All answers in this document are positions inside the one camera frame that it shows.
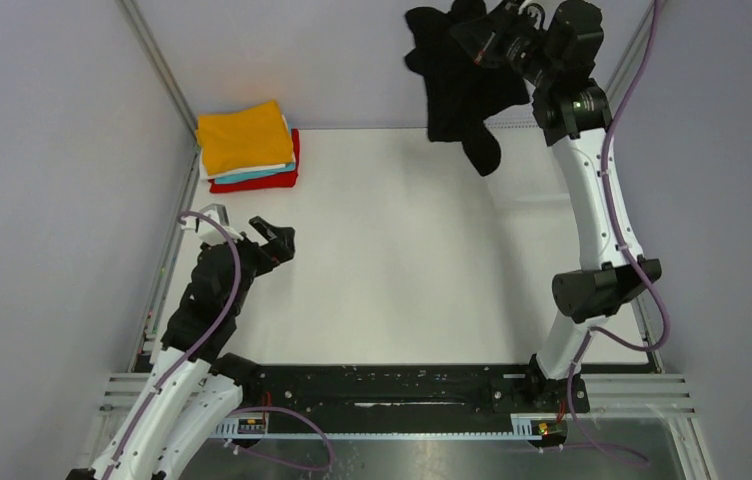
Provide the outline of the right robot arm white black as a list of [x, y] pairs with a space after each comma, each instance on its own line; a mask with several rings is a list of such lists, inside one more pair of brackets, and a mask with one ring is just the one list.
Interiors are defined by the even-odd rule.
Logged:
[[521, 379], [492, 384], [498, 412], [587, 411], [579, 372], [588, 346], [662, 273], [631, 229], [611, 158], [613, 115], [592, 76], [602, 19], [589, 2], [564, 1], [543, 24], [527, 3], [504, 1], [450, 30], [476, 65], [507, 67], [533, 87], [533, 115], [563, 173], [579, 240], [578, 269], [552, 280], [557, 314], [540, 350]]

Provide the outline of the black t shirt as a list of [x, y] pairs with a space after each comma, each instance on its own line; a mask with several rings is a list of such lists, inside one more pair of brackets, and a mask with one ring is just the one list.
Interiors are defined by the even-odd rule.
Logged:
[[427, 138], [431, 142], [459, 142], [482, 177], [498, 169], [502, 155], [485, 121], [512, 106], [530, 103], [522, 77], [509, 68], [475, 65], [449, 34], [451, 27], [486, 14], [483, 1], [455, 1], [446, 12], [420, 6], [404, 14], [414, 42], [404, 62], [424, 81]]

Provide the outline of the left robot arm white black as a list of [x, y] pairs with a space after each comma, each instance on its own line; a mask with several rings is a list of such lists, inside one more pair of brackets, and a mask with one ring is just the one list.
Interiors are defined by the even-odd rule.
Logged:
[[263, 387], [248, 375], [256, 364], [222, 349], [254, 281], [294, 258], [296, 231], [256, 216], [259, 243], [208, 214], [186, 211], [179, 221], [200, 249], [158, 358], [110, 443], [70, 479], [178, 479], [229, 412], [261, 401]]

